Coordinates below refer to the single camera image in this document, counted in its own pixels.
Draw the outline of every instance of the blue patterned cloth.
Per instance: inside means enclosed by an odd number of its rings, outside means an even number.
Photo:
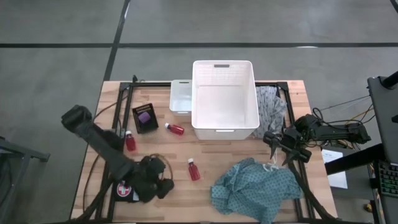
[[[211,202],[222,214],[238,212],[270,224],[283,200],[300,198],[301,190],[288,169],[266,171],[247,158],[235,164],[210,189]]]

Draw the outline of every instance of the white storage basket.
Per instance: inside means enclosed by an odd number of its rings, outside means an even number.
[[[192,110],[192,80],[173,80],[170,91],[170,111],[175,116],[190,116]]]
[[[260,125],[249,61],[193,63],[192,126],[201,140],[242,140]]]

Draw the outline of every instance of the red and white logo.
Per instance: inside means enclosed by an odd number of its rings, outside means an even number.
[[[117,189],[117,191],[118,191],[118,195],[119,195],[120,197],[125,197],[125,196],[129,195],[129,193],[131,192],[131,186],[126,187],[126,186],[124,186],[123,184],[124,184],[124,183],[118,184],[118,189]]]

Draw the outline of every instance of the keyboard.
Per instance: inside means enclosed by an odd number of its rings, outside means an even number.
[[[398,198],[398,166],[378,161],[379,193]]]

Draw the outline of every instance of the purple object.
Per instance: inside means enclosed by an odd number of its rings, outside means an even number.
[[[138,120],[141,121],[142,124],[145,124],[146,122],[148,122],[150,120],[150,115],[148,112],[143,112],[142,114],[140,114],[138,116]]]

